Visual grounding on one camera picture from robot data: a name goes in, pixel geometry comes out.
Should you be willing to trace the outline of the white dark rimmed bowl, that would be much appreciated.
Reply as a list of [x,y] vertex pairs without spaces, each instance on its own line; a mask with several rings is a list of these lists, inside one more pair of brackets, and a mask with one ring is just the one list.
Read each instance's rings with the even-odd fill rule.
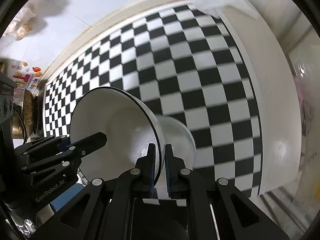
[[156,146],[154,181],[164,163],[164,135],[157,117],[135,96],[117,88],[98,87],[87,92],[72,113],[69,137],[77,142],[97,132],[107,137],[104,147],[85,156],[80,171],[88,181],[111,180],[134,168]]

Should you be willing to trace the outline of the black wok pan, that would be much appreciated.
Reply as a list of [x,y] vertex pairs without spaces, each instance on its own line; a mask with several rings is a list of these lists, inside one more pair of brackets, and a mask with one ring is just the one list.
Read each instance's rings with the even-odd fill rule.
[[23,139],[24,132],[26,132],[27,138],[29,138],[33,131],[35,131],[35,125],[37,123],[37,102],[32,96],[31,92],[26,90],[24,92],[22,105],[16,105],[18,113],[20,114],[22,121],[20,120],[16,111],[14,111],[13,123],[12,123],[12,135],[14,139]]

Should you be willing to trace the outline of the red rose floral bowl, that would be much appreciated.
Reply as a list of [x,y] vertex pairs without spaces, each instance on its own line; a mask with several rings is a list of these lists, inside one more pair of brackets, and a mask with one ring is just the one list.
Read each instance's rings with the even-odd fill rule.
[[182,158],[186,168],[193,169],[196,153],[195,140],[189,129],[170,116],[156,115],[166,144],[172,146],[175,157]]

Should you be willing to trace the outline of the black white checkered mat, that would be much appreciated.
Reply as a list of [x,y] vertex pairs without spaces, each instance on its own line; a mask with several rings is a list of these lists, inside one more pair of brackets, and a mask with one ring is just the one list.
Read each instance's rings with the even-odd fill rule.
[[155,9],[104,32],[46,84],[44,133],[68,135],[86,92],[111,86],[187,126],[195,168],[225,177],[245,196],[260,191],[263,145],[252,76],[223,20],[191,3]]

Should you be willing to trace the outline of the plastic bag of eggs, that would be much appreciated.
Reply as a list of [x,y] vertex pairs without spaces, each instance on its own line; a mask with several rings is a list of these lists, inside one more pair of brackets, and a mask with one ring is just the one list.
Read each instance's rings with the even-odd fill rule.
[[26,3],[10,22],[2,37],[12,36],[16,41],[33,36],[47,26],[50,11],[42,3]]

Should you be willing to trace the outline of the white crumpled cloth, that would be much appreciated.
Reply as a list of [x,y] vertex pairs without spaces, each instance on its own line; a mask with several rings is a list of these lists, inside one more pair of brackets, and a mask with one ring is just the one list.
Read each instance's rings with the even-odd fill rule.
[[222,10],[226,7],[233,7],[248,16],[251,14],[251,8],[244,0],[189,0],[195,7],[215,18],[220,18]]

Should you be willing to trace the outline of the colourful fruit wall sticker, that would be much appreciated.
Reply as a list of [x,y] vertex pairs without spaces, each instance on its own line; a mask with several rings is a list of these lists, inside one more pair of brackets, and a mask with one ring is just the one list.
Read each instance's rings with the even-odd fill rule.
[[23,61],[10,61],[8,76],[17,84],[17,88],[14,89],[14,103],[22,103],[25,92],[32,92],[42,75],[43,70],[40,67],[31,66]]

